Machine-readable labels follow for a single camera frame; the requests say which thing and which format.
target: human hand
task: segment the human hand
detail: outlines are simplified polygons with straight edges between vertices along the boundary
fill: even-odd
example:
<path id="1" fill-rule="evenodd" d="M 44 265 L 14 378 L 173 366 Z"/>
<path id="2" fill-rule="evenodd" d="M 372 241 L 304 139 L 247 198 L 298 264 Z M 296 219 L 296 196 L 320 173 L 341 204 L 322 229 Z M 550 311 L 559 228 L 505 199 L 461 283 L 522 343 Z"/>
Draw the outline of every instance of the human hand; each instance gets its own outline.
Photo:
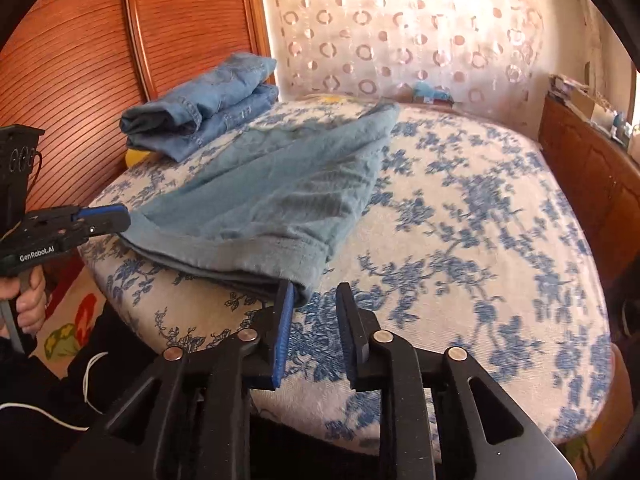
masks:
<path id="1" fill-rule="evenodd" d="M 31 288 L 20 294 L 18 278 L 0 278 L 0 300 L 10 300 L 20 294 L 15 304 L 18 311 L 18 326 L 25 334 L 35 335 L 42 328 L 47 308 L 42 266 L 31 269 L 29 284 Z M 1 318 L 0 337 L 9 338 L 9 331 Z"/>

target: sheer curtain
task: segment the sheer curtain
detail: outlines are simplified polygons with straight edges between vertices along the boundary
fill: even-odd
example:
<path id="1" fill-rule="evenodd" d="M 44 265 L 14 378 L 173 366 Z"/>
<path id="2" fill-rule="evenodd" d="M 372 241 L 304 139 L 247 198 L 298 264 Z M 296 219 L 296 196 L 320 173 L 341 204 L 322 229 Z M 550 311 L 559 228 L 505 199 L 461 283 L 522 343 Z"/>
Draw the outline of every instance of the sheer curtain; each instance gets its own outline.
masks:
<path id="1" fill-rule="evenodd" d="M 536 0 L 265 0 L 285 99 L 408 100 L 417 81 L 517 126 L 542 49 Z"/>

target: white cord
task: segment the white cord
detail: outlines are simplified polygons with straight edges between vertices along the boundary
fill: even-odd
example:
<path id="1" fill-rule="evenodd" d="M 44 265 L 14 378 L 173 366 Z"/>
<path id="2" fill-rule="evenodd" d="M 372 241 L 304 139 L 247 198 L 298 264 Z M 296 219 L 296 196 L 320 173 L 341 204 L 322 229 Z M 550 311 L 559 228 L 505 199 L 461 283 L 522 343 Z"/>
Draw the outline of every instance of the white cord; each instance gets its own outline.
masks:
<path id="1" fill-rule="evenodd" d="M 86 370 L 84 371 L 84 377 L 82 378 L 82 394 L 84 395 L 84 402 L 86 402 L 95 412 L 100 414 L 102 414 L 102 412 L 98 410 L 94 405 L 92 405 L 92 403 L 89 402 L 89 370 L 98 361 L 98 359 L 103 358 L 107 354 L 108 352 L 100 352 L 99 354 L 96 354 L 91 359 L 89 359 L 89 362 L 86 364 Z M 24 408 L 26 410 L 33 410 L 34 412 L 43 414 L 44 416 L 46 416 L 56 424 L 59 424 L 60 426 L 63 426 L 68 430 L 86 431 L 89 429 L 89 428 L 83 428 L 81 426 L 73 426 L 72 424 L 67 424 L 66 422 L 59 420 L 58 418 L 51 415 L 50 413 L 47 413 L 42 408 L 39 408 L 37 406 L 31 406 L 30 404 L 22 404 L 21 402 L 6 402 L 4 404 L 0 404 L 0 410 L 4 410 L 5 408 Z"/>

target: silver screw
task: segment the silver screw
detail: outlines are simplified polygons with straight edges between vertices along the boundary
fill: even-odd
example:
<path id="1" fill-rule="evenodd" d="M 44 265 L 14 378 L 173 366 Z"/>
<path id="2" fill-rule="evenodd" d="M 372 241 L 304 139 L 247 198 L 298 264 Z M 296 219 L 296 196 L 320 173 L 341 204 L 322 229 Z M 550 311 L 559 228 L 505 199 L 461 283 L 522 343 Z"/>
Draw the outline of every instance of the silver screw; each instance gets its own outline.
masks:
<path id="1" fill-rule="evenodd" d="M 238 332 L 238 339 L 240 341 L 253 341 L 257 339 L 258 333 L 253 328 L 245 328 Z"/>
<path id="2" fill-rule="evenodd" d="M 179 346 L 169 346 L 164 352 L 162 352 L 162 357 L 164 357 L 167 361 L 179 361 L 182 359 L 184 355 L 184 350 Z"/>
<path id="3" fill-rule="evenodd" d="M 379 343 L 391 343 L 394 340 L 394 335 L 387 330 L 378 330 L 374 332 L 373 339 Z"/>
<path id="4" fill-rule="evenodd" d="M 454 361 L 464 361 L 466 359 L 466 350 L 464 348 L 460 348 L 459 346 L 453 346 L 449 348 L 449 357 L 451 357 Z"/>

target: blue floral pattern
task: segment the blue floral pattern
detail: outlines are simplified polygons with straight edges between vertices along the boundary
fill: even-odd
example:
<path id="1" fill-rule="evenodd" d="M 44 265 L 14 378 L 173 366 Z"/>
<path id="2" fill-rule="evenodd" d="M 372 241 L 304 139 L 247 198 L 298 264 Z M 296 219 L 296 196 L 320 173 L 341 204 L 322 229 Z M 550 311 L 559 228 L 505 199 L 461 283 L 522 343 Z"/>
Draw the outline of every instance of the blue floral pattern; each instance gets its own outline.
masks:
<path id="1" fill-rule="evenodd" d="M 371 104 L 315 96 L 277 104 L 249 126 L 328 125 Z M 182 164 L 142 162 L 94 205 L 139 207 L 181 186 L 240 133 Z M 214 346 L 262 306 L 137 256 L 117 237 L 82 255 L 122 318 L 160 351 Z M 467 348 L 552 440 L 584 432 L 611 380 L 604 297 L 587 241 L 535 143 L 511 130 L 403 107 L 362 219 L 293 319 L 286 376 L 255 392 L 261 413 L 340 446 L 375 452 L 379 393 L 345 378 L 335 287 L 421 348 Z M 431 433 L 438 433 L 430 393 Z"/>

